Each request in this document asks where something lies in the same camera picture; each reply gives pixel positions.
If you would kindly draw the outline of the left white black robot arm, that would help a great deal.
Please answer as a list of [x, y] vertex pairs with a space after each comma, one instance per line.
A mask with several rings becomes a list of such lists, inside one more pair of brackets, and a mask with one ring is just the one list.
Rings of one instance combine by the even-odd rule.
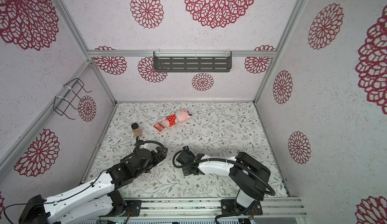
[[119, 189], [131, 184], [166, 158], [168, 149], [140, 148], [103, 171], [96, 179], [69, 191], [43, 198], [36, 195], [24, 204], [20, 224], [76, 224], [99, 216], [117, 216], [127, 210]]

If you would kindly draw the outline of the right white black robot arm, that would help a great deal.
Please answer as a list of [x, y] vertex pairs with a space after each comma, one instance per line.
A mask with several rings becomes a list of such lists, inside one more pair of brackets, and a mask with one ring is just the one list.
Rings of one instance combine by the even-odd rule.
[[185, 176], [216, 175], [229, 177], [239, 187], [231, 207], [215, 216], [215, 223], [221, 218], [236, 217], [257, 207], [265, 195], [275, 196], [276, 191], [269, 184], [271, 171], [255, 158], [240, 151], [234, 157], [211, 157], [206, 154], [194, 155], [186, 146], [172, 158], [175, 168], [182, 169]]

